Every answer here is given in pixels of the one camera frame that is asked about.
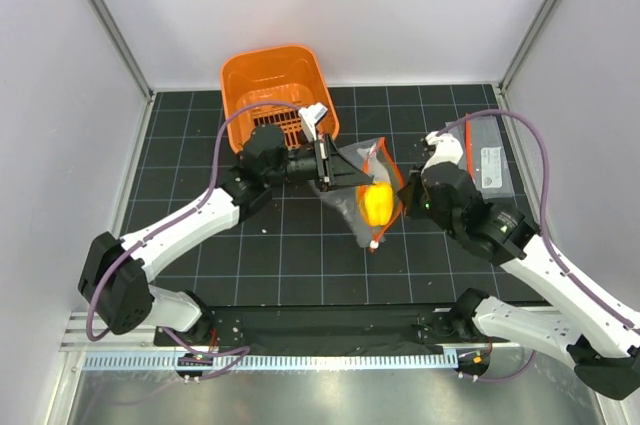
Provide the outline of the yellow toy pepper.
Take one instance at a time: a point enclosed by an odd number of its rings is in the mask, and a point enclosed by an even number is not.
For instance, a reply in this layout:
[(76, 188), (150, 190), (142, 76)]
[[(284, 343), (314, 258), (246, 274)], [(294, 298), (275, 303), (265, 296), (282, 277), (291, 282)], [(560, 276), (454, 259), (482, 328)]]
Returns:
[(387, 225), (394, 213), (394, 193), (390, 183), (376, 182), (357, 190), (357, 203), (364, 221), (372, 227)]

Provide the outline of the clear zip bag orange zipper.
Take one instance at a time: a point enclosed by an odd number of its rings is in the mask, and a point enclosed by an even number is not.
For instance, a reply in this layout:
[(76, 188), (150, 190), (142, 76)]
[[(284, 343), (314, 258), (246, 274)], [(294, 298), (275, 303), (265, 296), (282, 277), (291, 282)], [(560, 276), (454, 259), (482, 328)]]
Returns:
[(338, 211), (354, 234), (357, 244), (370, 251), (378, 249), (384, 235), (402, 213), (397, 192), (405, 185), (399, 169), (387, 149), (387, 140), (376, 137), (338, 148), (342, 156), (372, 183), (321, 191), (311, 182), (314, 192)]

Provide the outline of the orange plastic basket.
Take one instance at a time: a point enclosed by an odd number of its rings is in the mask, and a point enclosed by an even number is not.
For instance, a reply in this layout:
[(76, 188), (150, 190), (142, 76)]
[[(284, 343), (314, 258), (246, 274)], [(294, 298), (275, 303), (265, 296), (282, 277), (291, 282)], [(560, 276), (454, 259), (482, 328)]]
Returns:
[(301, 45), (285, 45), (236, 55), (220, 71), (224, 113), (232, 115), (255, 104), (227, 126), (231, 149), (237, 153), (260, 125), (276, 124), (285, 134), (285, 144), (294, 149), (303, 136), (300, 118), (287, 108), (320, 103), (328, 112), (318, 130), (337, 138), (340, 122), (315, 54)]

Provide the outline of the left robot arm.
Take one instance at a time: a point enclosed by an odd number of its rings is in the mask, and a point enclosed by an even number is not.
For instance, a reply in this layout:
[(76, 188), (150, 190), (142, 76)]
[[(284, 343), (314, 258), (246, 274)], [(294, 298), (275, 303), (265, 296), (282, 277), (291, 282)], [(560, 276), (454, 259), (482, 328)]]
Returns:
[(170, 329), (190, 345), (208, 340), (215, 319), (191, 291), (155, 286), (159, 274), (197, 245), (253, 217), (283, 184), (312, 181), (322, 191), (370, 185), (371, 176), (320, 134), (294, 150), (276, 125), (254, 129), (234, 167), (192, 202), (137, 232), (121, 238), (105, 232), (91, 243), (78, 283), (115, 335), (140, 325)]

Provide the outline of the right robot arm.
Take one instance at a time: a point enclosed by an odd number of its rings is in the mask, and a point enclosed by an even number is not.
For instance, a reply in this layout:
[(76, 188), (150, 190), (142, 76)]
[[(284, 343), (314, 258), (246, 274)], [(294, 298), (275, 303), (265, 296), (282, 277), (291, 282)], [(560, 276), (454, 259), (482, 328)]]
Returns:
[(573, 264), (515, 205), (488, 201), (446, 162), (414, 166), (399, 191), (406, 214), (433, 221), (471, 255), (516, 277), (559, 313), (538, 317), (469, 289), (450, 317), (463, 341), (504, 338), (571, 368), (593, 391), (624, 400), (639, 388), (639, 313)]

